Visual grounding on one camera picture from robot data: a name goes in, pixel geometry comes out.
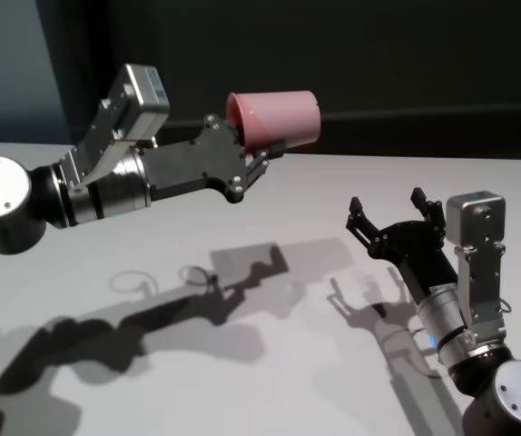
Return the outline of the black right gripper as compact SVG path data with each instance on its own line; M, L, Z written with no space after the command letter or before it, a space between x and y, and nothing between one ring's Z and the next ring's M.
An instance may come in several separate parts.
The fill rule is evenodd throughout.
M413 189L410 201L425 222L395 223L379 230L365 215L359 198L352 197L346 229L372 259L392 263L415 303L421 303L432 288L457 283L457 274L442 250L446 235L442 202L429 201L420 187Z

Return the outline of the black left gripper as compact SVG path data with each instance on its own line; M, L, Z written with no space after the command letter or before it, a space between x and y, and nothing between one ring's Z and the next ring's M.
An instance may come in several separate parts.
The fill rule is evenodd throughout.
M245 156L252 156L245 163ZM284 142L254 151L244 147L243 127L207 114L200 134L188 141L160 145L143 152L142 163L151 200L213 189L229 203L239 203L262 177L270 160L284 155Z

